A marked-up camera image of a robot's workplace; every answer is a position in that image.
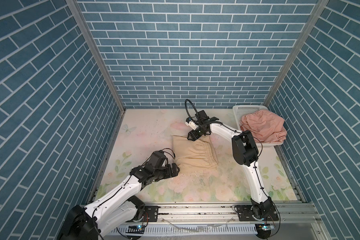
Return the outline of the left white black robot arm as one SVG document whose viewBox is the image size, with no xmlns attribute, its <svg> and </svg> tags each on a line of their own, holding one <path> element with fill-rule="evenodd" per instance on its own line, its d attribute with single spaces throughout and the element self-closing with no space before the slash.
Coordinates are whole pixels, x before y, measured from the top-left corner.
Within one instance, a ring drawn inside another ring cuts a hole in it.
<svg viewBox="0 0 360 240">
<path fill-rule="evenodd" d="M 145 203 L 136 194 L 152 182 L 178 176 L 175 164 L 154 168 L 138 166 L 130 175 L 105 196 L 84 207 L 74 206 L 57 236 L 58 240 L 102 240 L 119 225 L 133 219 L 140 220 Z"/>
</svg>

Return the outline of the pink shorts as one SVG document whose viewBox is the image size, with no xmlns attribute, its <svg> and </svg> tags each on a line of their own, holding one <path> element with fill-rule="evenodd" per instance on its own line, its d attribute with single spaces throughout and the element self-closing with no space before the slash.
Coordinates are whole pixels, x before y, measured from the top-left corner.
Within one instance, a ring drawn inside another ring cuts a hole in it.
<svg viewBox="0 0 360 240">
<path fill-rule="evenodd" d="M 255 142 L 260 144 L 282 144 L 287 139 L 285 120 L 268 110 L 258 110 L 241 117 L 240 128 L 250 131 Z"/>
</svg>

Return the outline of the white plastic basket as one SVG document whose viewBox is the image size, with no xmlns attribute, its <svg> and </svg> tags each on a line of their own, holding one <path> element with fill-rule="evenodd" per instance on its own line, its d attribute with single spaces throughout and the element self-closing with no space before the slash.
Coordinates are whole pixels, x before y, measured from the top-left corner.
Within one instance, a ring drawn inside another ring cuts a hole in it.
<svg viewBox="0 0 360 240">
<path fill-rule="evenodd" d="M 235 115 L 235 119 L 236 119 L 238 129 L 241 130 L 241 128 L 240 128 L 240 120 L 241 120 L 242 116 L 252 114 L 252 113 L 254 113 L 254 112 L 258 111 L 258 110 L 268 110 L 268 109 L 265 106 L 256 106 L 256 105 L 237 105 L 237 106 L 234 106 L 233 111 L 234 111 L 234 115 Z M 277 146 L 277 145 L 263 144 L 263 146 L 267 146 L 267 147 L 268 146 Z"/>
</svg>

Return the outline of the beige shorts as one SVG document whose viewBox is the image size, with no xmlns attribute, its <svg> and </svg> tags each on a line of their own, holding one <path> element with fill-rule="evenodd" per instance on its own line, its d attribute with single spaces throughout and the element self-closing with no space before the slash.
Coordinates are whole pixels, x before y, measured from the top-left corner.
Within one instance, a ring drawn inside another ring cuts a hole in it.
<svg viewBox="0 0 360 240">
<path fill-rule="evenodd" d="M 209 136 L 203 136 L 196 141 L 183 136 L 172 136 L 175 163 L 180 174 L 190 174 L 215 170 L 218 159 Z"/>
</svg>

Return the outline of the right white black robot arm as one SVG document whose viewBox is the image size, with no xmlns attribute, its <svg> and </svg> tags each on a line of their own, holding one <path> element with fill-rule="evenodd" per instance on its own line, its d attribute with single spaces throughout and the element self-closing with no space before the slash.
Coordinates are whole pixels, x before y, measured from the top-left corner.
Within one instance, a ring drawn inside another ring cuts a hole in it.
<svg viewBox="0 0 360 240">
<path fill-rule="evenodd" d="M 195 141 L 206 134 L 216 134 L 232 143 L 233 158 L 243 167 L 250 186 L 253 217 L 259 221 L 267 218 L 272 212 L 274 202 L 266 191 L 261 178 L 258 166 L 261 153 L 252 133 L 228 127 L 215 117 L 203 121 L 194 121 L 188 117 L 186 125 L 192 128 L 188 133 L 188 140 Z"/>
</svg>

